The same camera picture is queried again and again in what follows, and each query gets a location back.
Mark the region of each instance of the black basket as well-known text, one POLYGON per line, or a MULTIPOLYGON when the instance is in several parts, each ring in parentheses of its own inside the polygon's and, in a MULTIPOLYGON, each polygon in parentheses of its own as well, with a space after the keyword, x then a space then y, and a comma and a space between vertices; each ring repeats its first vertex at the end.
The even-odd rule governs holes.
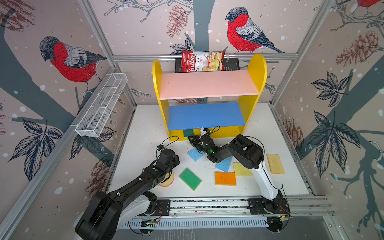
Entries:
MULTIPOLYGON (((224 58, 223 59, 224 69, 226 71, 240 70, 238 58, 224 58)), ((181 58, 176 58, 175 73, 181 73, 181 58)))

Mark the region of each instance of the white table surface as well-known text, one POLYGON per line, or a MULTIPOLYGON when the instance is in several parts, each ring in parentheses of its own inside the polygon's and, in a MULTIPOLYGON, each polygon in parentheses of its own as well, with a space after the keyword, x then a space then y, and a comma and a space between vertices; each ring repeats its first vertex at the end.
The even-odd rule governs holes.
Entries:
MULTIPOLYGON (((296 164, 288 150, 283 136, 267 103, 258 103, 252 118, 244 133, 245 136, 258 138, 265 147, 266 154, 278 154, 283 165, 284 174, 271 174, 276 187, 284 184, 287 195, 308 194, 307 188, 297 170, 296 164)), ((135 179, 155 160, 156 147, 167 138, 164 122, 158 105, 138 105, 132 120, 127 139, 121 152, 118 165, 111 181, 110 191, 114 191, 135 179)), ((215 138, 217 146, 230 142, 233 138, 215 138)), ((175 180, 168 187, 156 186, 151 190, 157 197, 239 197, 261 195, 260 188, 253 176, 236 177, 236 186, 215 185, 215 168, 212 163, 203 156, 198 161, 193 161, 188 151, 193 149, 189 141, 177 141, 168 146, 179 156, 180 165, 173 169, 175 180), (189 168, 202 182, 195 191, 192 191, 179 175, 185 168, 189 168)), ((235 157, 232 163, 238 162, 235 157)), ((229 172, 233 172, 231 163, 229 172)))

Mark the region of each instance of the white wire basket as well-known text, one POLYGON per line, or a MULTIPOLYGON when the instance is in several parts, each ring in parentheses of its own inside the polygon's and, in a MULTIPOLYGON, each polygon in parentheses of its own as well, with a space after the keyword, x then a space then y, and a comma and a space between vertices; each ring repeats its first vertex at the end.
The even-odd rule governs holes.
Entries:
POLYGON ((109 76, 108 81, 76 127, 77 134, 81 137, 100 136, 127 81, 124 73, 112 73, 109 76))

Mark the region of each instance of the round sponge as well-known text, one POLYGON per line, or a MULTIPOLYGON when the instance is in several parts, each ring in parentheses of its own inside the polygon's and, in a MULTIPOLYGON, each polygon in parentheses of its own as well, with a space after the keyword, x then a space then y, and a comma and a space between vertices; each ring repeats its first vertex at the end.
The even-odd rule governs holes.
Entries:
MULTIPOLYGON (((164 179, 167 179, 169 177, 169 173, 166 174, 166 177, 164 179)), ((175 179, 175 174, 172 172, 170 178, 166 180, 165 182, 159 183, 160 186, 162 187, 168 187, 173 183, 173 180, 175 179)))

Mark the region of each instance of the bag of chips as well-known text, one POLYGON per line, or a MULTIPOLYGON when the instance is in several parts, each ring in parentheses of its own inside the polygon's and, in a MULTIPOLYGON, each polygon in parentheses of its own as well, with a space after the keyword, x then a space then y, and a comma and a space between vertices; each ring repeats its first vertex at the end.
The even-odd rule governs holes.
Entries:
POLYGON ((181 69, 183 73, 224 71, 223 52, 182 51, 181 69))

